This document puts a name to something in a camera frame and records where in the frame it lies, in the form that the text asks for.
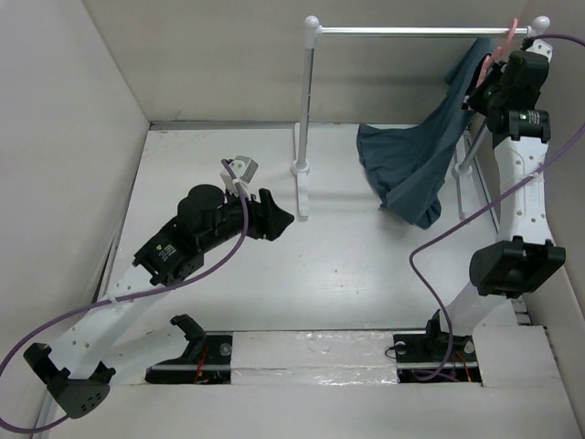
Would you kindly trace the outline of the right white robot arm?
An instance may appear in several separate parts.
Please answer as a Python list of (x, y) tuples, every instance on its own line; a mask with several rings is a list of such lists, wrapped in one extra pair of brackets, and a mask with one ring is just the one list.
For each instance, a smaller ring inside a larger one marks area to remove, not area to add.
[(548, 226), (542, 167), (551, 138), (548, 112), (537, 109), (552, 48), (537, 41), (493, 66), (468, 99), (484, 115), (499, 169), (499, 231), (495, 243), (473, 254), (469, 283), (439, 314), (439, 327), (422, 337), (432, 359), (455, 349), (456, 337), (476, 326), (507, 299), (535, 292), (566, 261)]

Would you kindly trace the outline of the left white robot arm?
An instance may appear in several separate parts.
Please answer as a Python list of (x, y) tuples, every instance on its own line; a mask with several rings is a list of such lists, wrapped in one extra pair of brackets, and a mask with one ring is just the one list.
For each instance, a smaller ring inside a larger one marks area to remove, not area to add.
[(54, 341), (31, 344), (25, 361), (69, 418), (89, 414), (108, 395), (116, 373), (109, 349), (142, 313), (193, 277), (207, 252), (232, 238), (275, 241), (293, 221), (268, 189), (240, 199), (236, 191), (193, 187), (176, 215), (133, 256), (105, 304)]

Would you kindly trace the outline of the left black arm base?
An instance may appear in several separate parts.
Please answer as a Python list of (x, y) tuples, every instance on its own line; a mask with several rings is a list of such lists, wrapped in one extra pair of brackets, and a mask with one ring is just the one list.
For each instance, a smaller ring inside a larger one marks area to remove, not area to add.
[(183, 333), (180, 356), (146, 370), (149, 384), (223, 385), (231, 383), (233, 332), (207, 332), (191, 316), (179, 315), (170, 324)]

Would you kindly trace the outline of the teal t shirt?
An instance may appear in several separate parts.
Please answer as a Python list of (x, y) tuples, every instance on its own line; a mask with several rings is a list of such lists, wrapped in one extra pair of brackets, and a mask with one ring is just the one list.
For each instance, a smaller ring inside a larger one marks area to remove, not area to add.
[(444, 99), (422, 123), (410, 128), (358, 127), (359, 162), (381, 208), (410, 225), (426, 230), (441, 216), (439, 191), (456, 145), (475, 115), (464, 100), (493, 50), (491, 39), (475, 40), (446, 75)]

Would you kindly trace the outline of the pink plastic hanger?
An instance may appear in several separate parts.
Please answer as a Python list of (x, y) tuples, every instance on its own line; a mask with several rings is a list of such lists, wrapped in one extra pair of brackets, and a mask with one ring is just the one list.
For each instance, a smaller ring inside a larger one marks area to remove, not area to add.
[(504, 42), (502, 44), (500, 44), (499, 46), (497, 46), (492, 51), (491, 54), (485, 56), (481, 66), (480, 66), (478, 78), (477, 78), (477, 81), (475, 83), (476, 87), (479, 87), (484, 82), (484, 80), (488, 74), (489, 69), (491, 69), (492, 66), (500, 58), (502, 58), (504, 56), (504, 54), (509, 50), (512, 39), (514, 38), (514, 36), (516, 34), (517, 26), (518, 26), (518, 19), (514, 18), (510, 28), (508, 28), (508, 30), (505, 34)]

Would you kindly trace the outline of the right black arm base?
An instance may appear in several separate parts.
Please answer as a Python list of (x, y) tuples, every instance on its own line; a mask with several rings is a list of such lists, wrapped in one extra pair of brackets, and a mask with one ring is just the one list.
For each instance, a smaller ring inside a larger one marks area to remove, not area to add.
[(428, 379), (441, 365), (448, 349), (448, 333), (441, 329), (440, 316), (437, 311), (422, 331), (392, 336), (385, 356), (396, 361), (399, 383), (482, 382), (471, 336), (454, 336), (448, 360), (437, 375)]

